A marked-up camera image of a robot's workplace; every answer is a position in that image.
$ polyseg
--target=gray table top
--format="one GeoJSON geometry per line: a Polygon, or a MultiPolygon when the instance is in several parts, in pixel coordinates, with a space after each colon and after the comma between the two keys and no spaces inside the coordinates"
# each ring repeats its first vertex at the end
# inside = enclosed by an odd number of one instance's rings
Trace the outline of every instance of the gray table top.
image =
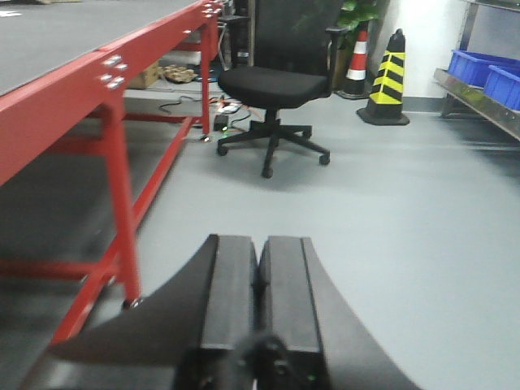
{"type": "Polygon", "coordinates": [[[195,0],[83,0],[48,6],[2,4],[0,96],[195,0]]]}

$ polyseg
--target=chair armrest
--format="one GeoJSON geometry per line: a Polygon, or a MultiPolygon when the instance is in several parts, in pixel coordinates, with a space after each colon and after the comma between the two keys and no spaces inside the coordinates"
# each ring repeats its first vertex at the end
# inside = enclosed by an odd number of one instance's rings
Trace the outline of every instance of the chair armrest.
{"type": "Polygon", "coordinates": [[[231,65],[238,66],[238,29],[251,18],[240,15],[225,15],[219,17],[219,22],[224,23],[229,29],[229,46],[231,50],[231,65]]]}
{"type": "Polygon", "coordinates": [[[328,89],[327,92],[329,94],[332,93],[332,79],[334,78],[334,73],[336,71],[336,58],[338,53],[338,42],[340,37],[343,37],[350,28],[348,27],[338,27],[331,26],[327,27],[325,31],[331,36],[331,62],[328,67],[328,89]]]}

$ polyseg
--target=chair caster wheel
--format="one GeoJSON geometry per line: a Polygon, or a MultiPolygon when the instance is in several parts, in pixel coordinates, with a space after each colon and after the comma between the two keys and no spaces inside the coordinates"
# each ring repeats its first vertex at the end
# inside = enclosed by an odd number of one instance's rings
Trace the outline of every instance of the chair caster wheel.
{"type": "Polygon", "coordinates": [[[228,154],[228,148],[220,145],[217,146],[217,154],[219,156],[225,156],[226,154],[228,154]]]}
{"type": "Polygon", "coordinates": [[[328,163],[331,161],[331,156],[328,154],[322,154],[319,156],[319,164],[320,165],[328,165],[328,163]]]}
{"type": "Polygon", "coordinates": [[[262,176],[266,179],[270,179],[273,176],[273,169],[272,168],[264,168],[262,171],[262,176]]]}

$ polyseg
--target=chair seat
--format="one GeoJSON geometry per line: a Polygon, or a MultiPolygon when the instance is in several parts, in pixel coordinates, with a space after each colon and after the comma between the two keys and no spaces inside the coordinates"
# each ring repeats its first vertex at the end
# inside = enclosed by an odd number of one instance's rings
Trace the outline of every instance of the chair seat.
{"type": "Polygon", "coordinates": [[[220,74],[219,87],[246,106],[279,110],[298,108],[323,96],[327,77],[265,67],[237,67],[220,74]]]}

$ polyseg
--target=white wall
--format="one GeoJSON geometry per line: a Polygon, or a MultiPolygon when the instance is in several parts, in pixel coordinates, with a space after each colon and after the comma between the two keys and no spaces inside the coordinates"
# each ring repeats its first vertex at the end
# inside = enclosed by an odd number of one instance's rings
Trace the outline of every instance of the white wall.
{"type": "Polygon", "coordinates": [[[406,38],[405,97],[442,98],[433,78],[437,67],[447,68],[458,47],[467,3],[462,0],[378,0],[385,14],[375,25],[375,47],[369,68],[377,73],[390,36],[401,28],[406,38]]]}
{"type": "Polygon", "coordinates": [[[520,59],[520,13],[481,6],[468,50],[520,59]]]}

